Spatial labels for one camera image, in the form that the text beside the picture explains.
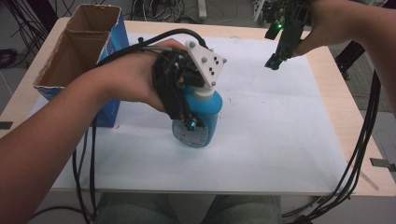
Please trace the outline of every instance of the wire bundle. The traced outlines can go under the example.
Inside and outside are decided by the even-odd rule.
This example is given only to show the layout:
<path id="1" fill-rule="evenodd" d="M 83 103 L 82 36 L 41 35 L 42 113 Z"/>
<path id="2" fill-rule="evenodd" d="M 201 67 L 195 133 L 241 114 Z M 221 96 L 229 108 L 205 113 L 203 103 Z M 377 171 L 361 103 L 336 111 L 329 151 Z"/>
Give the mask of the wire bundle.
<path id="1" fill-rule="evenodd" d="M 0 68 L 8 68 L 17 60 L 15 49 L 0 49 Z"/>
<path id="2" fill-rule="evenodd" d="M 228 3 L 231 5 L 235 6 L 235 12 L 231 16 L 231 18 L 227 19 L 226 13 L 224 12 L 223 8 L 221 6 L 218 6 L 217 3 Z M 213 22 L 210 22 L 211 25 L 219 25 L 223 24 L 228 21 L 234 21 L 236 18 L 238 18 L 238 3 L 237 1 L 206 1 L 206 6 L 207 6 L 207 18 L 212 20 Z"/>
<path id="3" fill-rule="evenodd" d="M 137 9 L 137 2 L 141 1 L 141 10 Z M 181 18 L 188 17 L 185 15 L 186 6 L 184 4 L 184 0 L 164 0 L 161 1 L 158 5 L 157 11 L 153 11 L 153 6 L 156 0 L 150 0 L 149 4 L 144 0 L 133 0 L 132 1 L 132 10 L 129 15 L 129 21 L 172 21 L 177 22 Z"/>
<path id="4" fill-rule="evenodd" d="M 321 200 L 319 205 L 310 214 L 306 216 L 301 216 L 300 218 L 292 222 L 293 224 L 310 223 L 311 220 L 323 216 L 338 204 L 342 203 L 346 199 L 349 199 L 349 196 L 353 193 L 359 181 L 364 154 L 366 152 L 367 144 L 370 141 L 370 137 L 375 125 L 380 91 L 381 83 L 379 81 L 376 71 L 374 71 L 369 104 L 367 107 L 367 113 L 364 118 L 363 125 L 361 127 L 361 134 L 359 136 L 358 143 L 355 146 L 355 150 L 353 151 L 353 154 L 344 171 L 344 174 L 341 177 L 341 180 L 339 181 L 336 189 L 330 196 L 323 197 L 323 200 Z M 346 180 L 350 168 L 352 168 L 352 170 L 350 171 L 349 177 Z"/>
<path id="5" fill-rule="evenodd" d="M 35 55 L 35 53 L 41 48 L 49 33 L 38 18 L 31 12 L 30 7 L 26 5 L 25 1 L 5 0 L 4 3 L 11 12 L 15 21 L 18 23 L 19 28 L 16 33 L 20 33 L 21 39 L 27 49 L 23 59 L 12 65 L 16 66 L 23 62 L 31 53 Z"/>
<path id="6" fill-rule="evenodd" d="M 82 190 L 81 185 L 79 182 L 79 177 L 81 175 L 81 168 L 82 163 L 84 162 L 86 148 L 87 148 L 87 141 L 88 141 L 88 130 L 85 132 L 84 135 L 84 146 L 81 153 L 81 158 L 79 160 L 79 166 L 77 167 L 77 149 L 73 152 L 72 156 L 72 164 L 73 164 L 73 177 L 75 178 L 76 182 L 76 194 L 78 196 L 78 202 L 80 206 L 80 213 L 82 214 L 85 222 L 87 224 L 93 223 L 96 219 L 97 215 L 97 205 L 95 199 L 95 179 L 94 179 L 94 166 L 95 166 L 95 139 L 96 139 L 96 123 L 97 117 L 95 117 L 92 121 L 92 147 L 91 147 L 91 163 L 90 163 L 90 197 L 91 197 L 91 204 L 92 204 L 92 213 L 89 211 L 87 206 L 85 205 L 82 199 Z"/>

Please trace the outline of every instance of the cardboard box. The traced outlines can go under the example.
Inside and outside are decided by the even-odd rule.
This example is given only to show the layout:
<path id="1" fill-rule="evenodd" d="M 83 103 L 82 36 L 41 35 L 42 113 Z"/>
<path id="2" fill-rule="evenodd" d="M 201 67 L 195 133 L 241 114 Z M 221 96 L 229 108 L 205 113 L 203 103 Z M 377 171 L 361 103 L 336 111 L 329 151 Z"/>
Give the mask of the cardboard box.
<path id="1" fill-rule="evenodd" d="M 119 7 L 80 5 L 67 23 L 34 87 L 51 100 L 107 55 L 128 47 Z M 120 101 L 109 101 L 98 113 L 99 127 L 113 127 Z"/>

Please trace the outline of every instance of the human arm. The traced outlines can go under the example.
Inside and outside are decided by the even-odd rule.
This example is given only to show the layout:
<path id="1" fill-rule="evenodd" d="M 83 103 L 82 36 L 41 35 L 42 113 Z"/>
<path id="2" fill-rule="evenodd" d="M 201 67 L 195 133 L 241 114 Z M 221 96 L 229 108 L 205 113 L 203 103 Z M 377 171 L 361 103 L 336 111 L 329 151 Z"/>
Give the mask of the human arm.
<path id="1" fill-rule="evenodd" d="M 174 40 L 159 45 L 183 48 Z M 29 220 L 109 99 L 142 102 L 163 111 L 151 81 L 156 57 L 137 52 L 88 71 L 0 139 L 0 223 Z"/>
<path id="2" fill-rule="evenodd" d="M 396 10 L 347 0 L 312 0 L 309 10 L 312 32 L 295 54 L 348 40 L 360 43 L 370 55 L 396 116 Z"/>

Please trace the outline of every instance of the black cable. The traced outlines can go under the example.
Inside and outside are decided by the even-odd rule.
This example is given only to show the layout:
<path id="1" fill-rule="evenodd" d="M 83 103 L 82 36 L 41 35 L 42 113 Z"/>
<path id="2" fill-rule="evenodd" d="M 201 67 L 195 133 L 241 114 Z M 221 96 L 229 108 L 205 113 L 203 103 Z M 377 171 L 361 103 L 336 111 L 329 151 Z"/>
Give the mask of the black cable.
<path id="1" fill-rule="evenodd" d="M 151 17 L 151 18 L 152 18 L 152 19 L 160 18 L 160 17 L 163 15 L 163 13 L 165 13 L 166 9 L 167 9 L 167 7 L 165 7 L 165 8 L 163 9 L 163 11 L 161 12 L 161 14 L 159 13 L 159 14 L 157 14 L 157 15 Z"/>
<path id="2" fill-rule="evenodd" d="M 320 205 L 318 205 L 318 207 L 314 211 L 312 211 L 307 216 L 303 216 L 303 217 L 295 220 L 294 222 L 292 222 L 293 224 L 297 224 L 297 223 L 305 224 L 317 217 L 323 216 L 324 214 L 329 212 L 331 209 L 333 209 L 335 206 L 344 202 L 346 199 L 349 199 L 350 195 L 353 193 L 353 191 L 356 188 L 358 181 L 359 181 L 361 165 L 362 165 L 362 162 L 364 159 L 364 154 L 365 154 L 367 145 L 370 141 L 370 137 L 373 132 L 374 125 L 375 125 L 375 119 L 376 119 L 376 114 L 377 114 L 378 105 L 379 105 L 380 92 L 381 92 L 381 83 L 380 83 L 378 75 L 375 71 L 374 75 L 373 75 L 369 104 L 367 106 L 367 113 L 364 118 L 363 125 L 361 127 L 361 134 L 359 136 L 359 139 L 358 139 L 357 145 L 355 147 L 355 150 L 352 154 L 352 157 L 348 162 L 346 170 L 344 171 L 343 177 L 341 178 L 340 182 L 338 183 L 336 190 L 330 196 L 328 196 L 324 201 L 322 201 L 320 203 Z M 350 172 L 350 176 L 349 176 L 345 186 L 343 187 L 343 189 L 340 192 L 338 192 L 341 185 L 344 183 L 344 179 L 345 179 L 353 161 L 354 161 L 354 165 L 353 165 L 352 171 Z"/>
<path id="3" fill-rule="evenodd" d="M 193 19 L 187 15 L 180 16 L 179 18 L 177 18 L 174 21 L 174 23 L 183 23 L 184 20 L 187 20 L 189 23 L 192 23 L 192 24 L 201 24 L 200 22 L 196 21 L 195 19 Z"/>
<path id="4" fill-rule="evenodd" d="M 132 17 L 134 16 L 134 0 L 131 0 L 131 12 L 129 13 L 128 21 L 132 20 Z"/>
<path id="5" fill-rule="evenodd" d="M 70 8 L 73 6 L 75 0 L 73 0 L 73 2 L 70 4 L 70 6 L 68 7 L 66 2 L 64 0 L 62 0 L 62 3 L 64 3 L 64 7 L 66 8 L 66 12 L 62 15 L 62 17 L 64 17 L 67 13 L 69 13 L 69 15 L 71 15 L 71 11 Z"/>
<path id="6" fill-rule="evenodd" d="M 177 1 L 177 5 L 178 5 L 178 8 L 176 8 L 175 7 L 175 11 L 178 11 L 178 16 L 176 17 L 176 15 L 174 15 L 174 21 L 173 22 L 177 22 L 177 20 L 180 18 L 180 17 L 184 17 L 185 15 L 184 15 L 184 12 L 186 11 L 186 6 L 185 6 L 185 4 L 184 4 L 184 1 L 183 0 L 178 0 Z"/>
<path id="7" fill-rule="evenodd" d="M 301 206 L 301 207 L 299 207 L 297 209 L 294 209 L 294 210 L 292 210 L 292 211 L 290 211 L 288 213 L 282 214 L 282 217 L 291 217 L 293 215 L 299 214 L 299 213 L 303 212 L 306 208 L 313 206 L 314 203 L 319 201 L 321 198 L 322 197 L 314 197 L 314 199 L 310 203 L 308 203 L 308 204 L 306 204 L 304 206 Z"/>
<path id="8" fill-rule="evenodd" d="M 137 52 L 137 51 L 141 50 L 142 47 L 146 47 L 146 46 L 148 46 L 148 45 L 150 45 L 150 44 L 153 44 L 153 43 L 155 43 L 155 42 L 158 42 L 158 41 L 160 41 L 160 40 L 162 40 L 162 39 L 165 39 L 165 38 L 168 37 L 168 36 L 171 36 L 171 35 L 179 35 L 179 34 L 191 35 L 191 36 L 195 37 L 195 38 L 198 40 L 198 43 L 199 43 L 201 46 L 203 46 L 204 48 L 207 48 L 207 45 L 206 45 L 205 40 L 204 40 L 203 38 L 201 38 L 201 36 L 198 35 L 197 33 L 195 33 L 194 31 L 189 30 L 189 29 L 175 29 L 175 30 L 170 30 L 170 31 L 165 32 L 165 33 L 163 33 L 163 34 L 154 36 L 154 37 L 152 37 L 151 39 L 146 40 L 146 41 L 142 41 L 142 42 L 139 43 L 139 44 L 135 44 L 135 45 L 129 46 L 129 47 L 127 47 L 127 48 L 124 48 L 124 49 L 120 49 L 120 50 L 118 50 L 118 51 L 115 51 L 114 53 L 108 55 L 108 56 L 105 57 L 102 61 L 100 61 L 100 62 L 96 65 L 96 67 L 102 66 L 102 65 L 105 64 L 105 63 L 110 63 L 110 62 L 112 62 L 112 61 L 114 61 L 114 60 L 116 60 L 116 59 L 118 59 L 119 57 L 122 57 L 122 56 L 124 56 L 124 55 L 130 54 L 130 53 L 133 53 L 133 52 Z"/>
<path id="9" fill-rule="evenodd" d="M 88 215 L 86 212 L 86 207 L 84 204 L 84 201 L 82 199 L 82 193 L 81 193 L 81 185 L 79 184 L 79 178 L 78 178 L 78 174 L 77 174 L 77 152 L 74 151 L 73 152 L 73 156 L 72 156 L 72 162 L 73 162 L 73 176 L 75 178 L 75 182 L 76 182 L 76 192 L 77 192 L 77 197 L 78 197 L 78 202 L 79 202 L 79 206 L 81 209 L 81 213 L 82 216 L 84 217 L 85 223 L 90 224 L 90 221 L 88 220 Z"/>
<path id="10" fill-rule="evenodd" d="M 78 179 L 79 179 L 79 177 L 81 175 L 82 163 L 84 162 L 85 152 L 87 150 L 88 131 L 89 131 L 89 129 L 87 129 L 87 131 L 84 134 L 84 146 L 82 147 L 81 159 L 79 159 L 79 166 L 78 166 Z"/>
<path id="11" fill-rule="evenodd" d="M 70 206 L 53 206 L 53 207 L 49 207 L 49 208 L 46 208 L 46 209 L 43 209 L 41 211 L 36 212 L 35 214 L 33 214 L 30 217 L 30 220 L 32 220 L 33 218 L 38 217 L 38 216 L 40 216 L 40 215 L 42 215 L 42 214 L 44 214 L 46 212 L 53 211 L 53 210 L 69 210 L 69 211 L 73 211 L 73 212 L 77 212 L 77 213 L 82 214 L 81 210 L 79 210 L 77 208 L 74 208 L 74 207 L 70 207 Z"/>
<path id="12" fill-rule="evenodd" d="M 29 11 L 29 7 L 23 1 L 20 3 L 20 1 L 5 0 L 4 3 L 19 25 L 17 32 L 20 33 L 23 43 L 26 48 L 28 48 L 26 57 L 30 53 L 35 54 L 33 49 L 40 49 L 48 32 L 39 20 Z"/>
<path id="13" fill-rule="evenodd" d="M 56 16 L 58 16 L 58 0 L 53 1 Z"/>
<path id="14" fill-rule="evenodd" d="M 0 62 L 0 68 L 16 67 L 16 66 L 20 65 L 21 63 L 23 63 L 26 60 L 26 58 L 29 57 L 30 53 L 32 53 L 32 50 L 28 49 L 28 52 L 25 55 L 23 55 L 23 58 L 17 63 L 15 63 L 15 61 L 14 61 L 14 63 L 12 63 L 12 64 L 4 65 L 3 62 Z"/>
<path id="15" fill-rule="evenodd" d="M 90 166 L 90 195 L 91 204 L 93 208 L 92 218 L 96 219 L 97 206 L 95 199 L 95 143 L 96 143 L 96 126 L 97 126 L 97 116 L 92 121 L 92 149 L 91 149 L 91 166 Z"/>
<path id="16" fill-rule="evenodd" d="M 153 50 L 153 49 L 145 49 L 145 51 L 151 52 L 153 54 L 156 54 L 158 57 L 162 57 L 165 61 L 167 61 L 168 63 L 172 63 L 171 61 L 169 61 L 168 58 L 166 58 L 165 56 L 163 56 L 161 53 Z"/>
<path id="17" fill-rule="evenodd" d="M 0 68 L 8 68 L 17 60 L 15 49 L 0 49 Z"/>

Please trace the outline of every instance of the gray pants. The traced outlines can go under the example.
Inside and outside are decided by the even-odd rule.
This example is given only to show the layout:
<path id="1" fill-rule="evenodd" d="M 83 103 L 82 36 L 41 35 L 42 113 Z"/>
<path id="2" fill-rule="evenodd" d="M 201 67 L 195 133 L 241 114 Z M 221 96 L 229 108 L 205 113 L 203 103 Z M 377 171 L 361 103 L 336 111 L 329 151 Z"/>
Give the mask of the gray pants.
<path id="1" fill-rule="evenodd" d="M 279 224 L 280 199 L 276 196 L 218 195 L 203 224 Z M 179 224 L 167 194 L 105 193 L 95 224 Z"/>

